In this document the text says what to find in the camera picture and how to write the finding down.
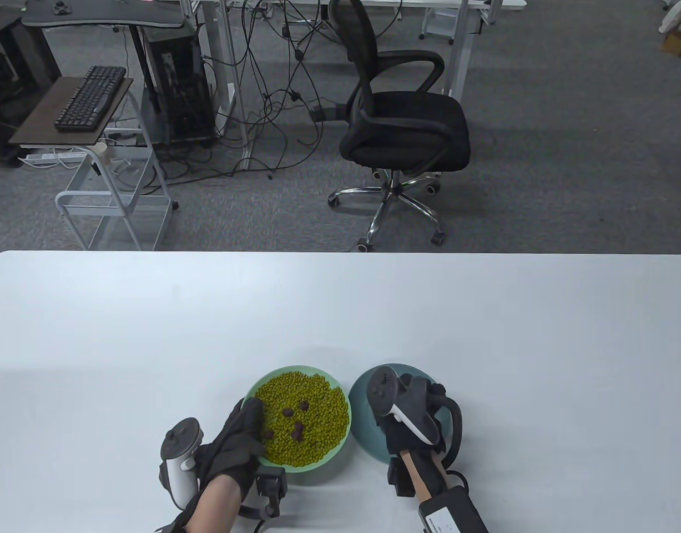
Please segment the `chrome chair base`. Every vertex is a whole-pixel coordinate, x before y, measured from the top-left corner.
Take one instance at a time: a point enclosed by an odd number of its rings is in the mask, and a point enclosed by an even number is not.
[[[373,168],[372,175],[375,178],[382,180],[381,186],[341,187],[333,191],[333,193],[328,196],[328,205],[331,208],[337,206],[340,202],[340,197],[346,194],[376,194],[382,197],[380,206],[373,216],[370,227],[367,230],[367,235],[357,242],[356,247],[358,251],[372,251],[372,241],[377,235],[380,226],[382,225],[382,221],[389,210],[389,205],[397,200],[409,205],[432,221],[434,224],[434,235],[431,238],[432,244],[441,246],[441,244],[444,242],[445,233],[439,215],[436,213],[436,211],[404,193],[404,191],[409,189],[425,187],[428,194],[435,195],[441,189],[438,173],[435,173],[433,177],[423,176],[421,178],[414,178],[404,182],[399,180],[399,172],[392,172],[388,170],[378,171],[376,168]]]

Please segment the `gloved hand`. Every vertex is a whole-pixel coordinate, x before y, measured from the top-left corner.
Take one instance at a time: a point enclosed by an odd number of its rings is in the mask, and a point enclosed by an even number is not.
[[[406,386],[409,386],[411,378],[412,376],[409,374],[399,376],[399,380]],[[446,389],[442,384],[434,383],[429,385],[427,395],[446,396]],[[412,483],[418,494],[428,493],[431,496],[436,496],[447,490],[444,468],[441,467],[440,462],[435,457],[436,454],[444,452],[446,446],[441,424],[436,419],[436,413],[440,408],[441,406],[431,403],[427,399],[427,412],[439,428],[440,440],[436,446],[421,441],[406,424],[398,422],[392,414],[377,420],[377,424],[386,436],[389,454],[398,457],[403,455],[403,464],[409,467],[408,462],[410,462],[418,475],[419,479],[412,476]],[[421,490],[419,484],[424,486],[424,490]]]
[[[244,501],[254,483],[264,445],[260,442],[264,406],[259,398],[239,400],[224,427],[209,444],[195,452],[195,473],[200,479],[200,492],[218,475],[226,474],[241,489]]]

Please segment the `green bean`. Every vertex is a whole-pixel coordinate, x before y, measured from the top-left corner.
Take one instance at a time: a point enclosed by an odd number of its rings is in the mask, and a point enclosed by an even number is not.
[[[262,442],[266,456],[275,464],[317,462],[347,433],[350,418],[345,394],[338,387],[330,388],[321,375],[282,374],[260,386],[256,397],[264,402]],[[292,416],[285,416],[284,411],[292,411]]]

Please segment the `black keyboard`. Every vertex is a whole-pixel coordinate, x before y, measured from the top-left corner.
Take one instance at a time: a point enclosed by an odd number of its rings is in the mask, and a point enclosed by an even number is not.
[[[123,83],[125,68],[94,66],[72,93],[54,127],[61,132],[93,132]]]

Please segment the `black office chair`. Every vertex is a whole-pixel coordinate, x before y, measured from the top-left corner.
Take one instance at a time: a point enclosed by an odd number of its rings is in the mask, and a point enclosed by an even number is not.
[[[328,197],[328,205],[335,207],[345,194],[382,196],[366,238],[358,241],[361,252],[371,251],[390,203],[398,199],[434,222],[431,241],[440,246],[444,228],[439,215],[405,191],[422,186],[427,193],[436,194],[440,188],[437,176],[421,177],[423,174],[462,170],[469,163],[469,132],[461,104],[449,96],[427,92],[444,71],[444,61],[437,53],[422,50],[378,53],[370,19],[360,0],[330,0],[328,13],[360,75],[346,106],[345,120],[350,126],[340,142],[340,154],[371,168],[375,178],[382,180],[379,187],[339,188]],[[373,94],[370,82],[379,73],[412,61],[434,64],[434,70],[417,91]],[[402,182],[399,173],[410,179]]]

